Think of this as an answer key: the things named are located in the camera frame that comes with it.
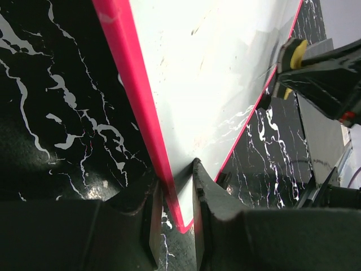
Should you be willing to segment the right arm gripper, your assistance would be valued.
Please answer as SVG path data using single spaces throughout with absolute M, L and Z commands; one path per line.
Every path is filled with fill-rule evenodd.
M 282 73 L 280 83 L 325 117 L 338 119 L 347 128 L 360 125 L 360 41 L 308 59 L 304 56 L 301 68 Z

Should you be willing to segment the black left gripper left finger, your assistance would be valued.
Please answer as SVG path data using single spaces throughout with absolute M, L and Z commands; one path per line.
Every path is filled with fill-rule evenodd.
M 145 172 L 112 198 L 1 203 L 2 270 L 155 270 L 162 191 Z

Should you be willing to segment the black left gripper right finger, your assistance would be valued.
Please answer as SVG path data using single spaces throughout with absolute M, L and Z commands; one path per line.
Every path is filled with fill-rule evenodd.
M 360 190 L 324 183 L 302 207 L 250 208 L 192 167 L 198 270 L 360 269 Z

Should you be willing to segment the yellow black eraser sponge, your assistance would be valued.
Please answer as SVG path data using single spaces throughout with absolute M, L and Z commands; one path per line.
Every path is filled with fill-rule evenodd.
M 303 56 L 306 52 L 307 41 L 298 38 L 290 38 L 280 49 L 277 67 L 276 81 L 272 92 L 273 98 L 287 100 L 292 89 L 282 85 L 279 77 L 284 72 L 301 68 Z

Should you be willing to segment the pink framed whiteboard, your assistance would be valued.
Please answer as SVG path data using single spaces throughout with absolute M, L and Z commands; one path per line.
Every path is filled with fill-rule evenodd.
M 301 1 L 94 1 L 177 229 L 191 163 L 216 179 L 276 70 Z

